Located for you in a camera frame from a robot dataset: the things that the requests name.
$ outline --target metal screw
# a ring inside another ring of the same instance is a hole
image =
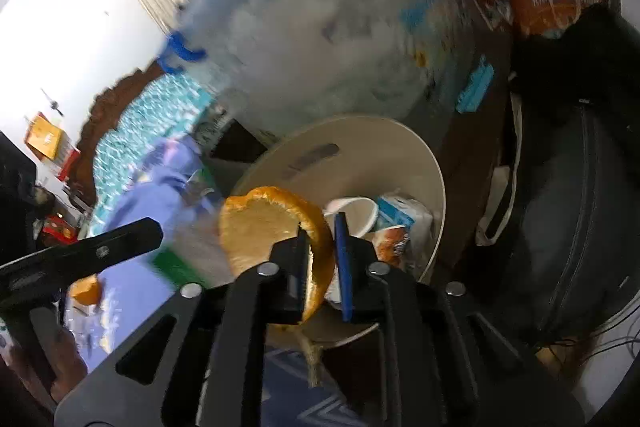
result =
[[[190,282],[180,288],[180,295],[185,299],[193,299],[202,293],[202,286],[197,283]]]
[[[462,297],[466,293],[466,286],[462,282],[451,281],[447,283],[444,291],[452,297]]]
[[[279,269],[280,269],[280,266],[278,266],[275,263],[272,263],[271,261],[267,263],[258,264],[258,268],[257,268],[258,274],[262,275],[263,277],[270,277],[271,275],[276,275]]]
[[[369,273],[372,275],[386,275],[391,271],[391,267],[382,261],[375,261],[369,265]]]

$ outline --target teal mosaic fabric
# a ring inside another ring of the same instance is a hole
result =
[[[178,139],[193,131],[212,103],[211,95],[186,74],[166,74],[146,86],[129,104],[116,130],[98,142],[94,159],[97,203],[88,237],[98,235],[119,195],[158,138]]]

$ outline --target black bag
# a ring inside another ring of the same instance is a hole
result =
[[[515,95],[511,107],[462,277],[526,343],[581,337],[638,289],[638,191],[589,107],[561,122]]]

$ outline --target blue patterned fabric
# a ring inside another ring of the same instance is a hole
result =
[[[105,134],[95,149],[97,203],[89,237],[102,232],[119,195],[131,185],[133,173],[156,140],[192,132],[211,103],[211,95],[190,76],[165,74],[129,104],[118,128]]]

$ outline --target silver rivet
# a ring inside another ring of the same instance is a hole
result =
[[[197,283],[190,282],[180,288],[180,295],[185,299],[193,299],[202,293],[202,286]]]
[[[466,286],[462,282],[451,281],[447,283],[444,291],[452,297],[462,297],[466,293]]]
[[[258,274],[264,277],[270,277],[271,275],[276,275],[279,269],[280,269],[280,266],[271,262],[259,264],[257,268]]]
[[[386,275],[391,271],[391,267],[382,261],[375,261],[369,265],[369,273],[372,275]]]

